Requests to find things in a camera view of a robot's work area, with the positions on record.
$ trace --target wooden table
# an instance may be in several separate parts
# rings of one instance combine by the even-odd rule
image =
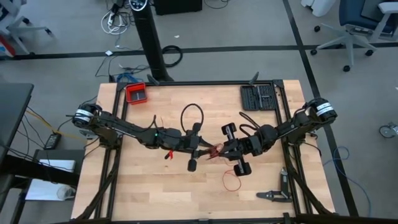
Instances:
[[[290,112],[301,108],[304,102],[298,80],[285,80],[285,91]],[[97,104],[105,111],[112,111],[116,84],[101,84]],[[226,141],[221,127],[234,122],[238,126],[248,123],[238,115],[242,110],[239,85],[219,86],[154,86],[147,87],[149,100],[139,105],[129,105],[126,121],[146,127],[157,115],[157,124],[164,127],[180,128],[180,113],[189,103],[199,104],[205,114],[200,131],[203,138],[212,143]],[[119,102],[121,114],[124,94]],[[278,99],[281,113],[284,114],[281,99]],[[277,125],[275,111],[245,111],[257,123]],[[200,112],[189,108],[183,118],[186,128],[199,122]],[[243,137],[236,132],[236,137]],[[308,137],[307,142],[315,144]],[[96,147],[94,143],[87,152]],[[307,184],[324,206],[334,211],[330,191],[326,182],[318,151],[303,145],[302,164]],[[150,150],[135,139],[124,136],[119,166],[118,183],[113,209],[113,221],[120,220],[181,220],[201,218],[271,218],[281,217],[284,212],[294,216],[292,203],[277,203],[256,198],[257,192],[279,190],[280,170],[284,157],[280,141],[267,153],[245,160],[250,162],[252,174],[240,177],[242,186],[238,191],[227,191],[222,182],[226,170],[231,170],[234,162],[224,159],[198,160],[196,172],[187,170],[189,154],[175,153],[172,160],[165,160],[167,151]],[[91,202],[98,190],[103,165],[104,150],[91,153],[84,161],[80,182],[76,193],[72,218],[79,216]],[[239,181],[227,175],[224,182],[229,189],[239,186]],[[300,207],[305,211],[302,193],[297,185]],[[104,196],[103,215],[106,213],[108,194]]]

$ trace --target red container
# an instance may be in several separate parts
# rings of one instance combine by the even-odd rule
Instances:
[[[145,83],[128,85],[126,87],[126,101],[132,105],[145,103],[147,101]]]

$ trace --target white motor label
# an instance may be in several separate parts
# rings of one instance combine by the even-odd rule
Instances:
[[[317,116],[321,116],[322,114],[324,114],[324,113],[326,113],[328,111],[331,111],[331,110],[333,110],[333,107],[331,107],[331,106],[329,106],[327,108],[323,108],[322,110],[317,112]]]
[[[76,116],[75,118],[82,119],[83,121],[89,122],[90,119],[91,119],[90,117],[92,117],[94,115],[92,113],[90,113],[90,112],[85,111],[85,110],[78,109],[76,111],[76,113],[75,113],[75,116]]]
[[[320,111],[320,110],[322,110],[324,108],[327,108],[328,106],[331,106],[331,104],[330,103],[324,103],[324,104],[322,104],[320,106],[317,106],[317,110]]]

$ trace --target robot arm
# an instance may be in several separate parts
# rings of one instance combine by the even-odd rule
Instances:
[[[184,152],[191,154],[188,163],[188,170],[196,170],[196,160],[200,156],[209,154],[207,150],[197,150],[198,146],[211,147],[212,145],[202,140],[198,133],[201,128],[200,123],[195,123],[192,130],[187,130],[187,135],[182,136],[181,131],[175,128],[157,127],[155,122],[148,128],[142,128],[135,124],[121,120],[111,113],[102,111],[98,105],[81,105],[72,118],[72,123],[79,128],[88,129],[99,136],[99,142],[104,147],[120,147],[120,134],[123,133],[137,139],[148,149],[162,148],[170,151]]]
[[[234,166],[236,175],[249,175],[250,165],[244,162],[243,155],[251,153],[253,156],[259,156],[267,152],[276,140],[283,137],[286,137],[290,144],[298,144],[305,139],[306,133],[331,124],[336,117],[336,111],[331,104],[325,99],[317,98],[304,104],[294,113],[291,120],[277,127],[265,124],[259,128],[253,128],[256,132],[246,138],[231,138],[229,133],[236,131],[234,123],[231,123],[222,127],[224,134],[228,135],[228,141],[224,142],[224,148],[219,156],[230,161],[238,160],[238,164]]]

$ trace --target office chair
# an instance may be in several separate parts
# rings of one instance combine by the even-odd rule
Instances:
[[[345,65],[343,71],[348,72],[354,65],[354,44],[369,49],[365,53],[366,56],[371,56],[377,49],[368,42],[359,39],[356,35],[366,36],[369,42],[375,42],[377,39],[397,40],[398,17],[396,15],[390,15],[398,13],[398,2],[382,2],[378,5],[380,11],[384,14],[380,22],[376,22],[375,20],[361,15],[364,3],[365,0],[341,0],[339,19],[340,25],[345,26],[345,30],[337,30],[332,26],[322,24],[322,27],[334,32],[338,38],[311,50],[311,55],[316,55],[319,49],[324,49],[335,44],[337,44],[336,48],[345,45],[348,53],[349,65]],[[316,26],[314,31],[319,32],[320,27]]]
[[[52,33],[48,27],[34,27],[24,16],[17,19],[19,10],[24,4],[26,4],[26,0],[0,0],[0,35],[11,36],[26,54],[34,54],[26,49],[19,35],[37,30],[44,30],[48,35]],[[22,22],[29,26],[20,27]]]

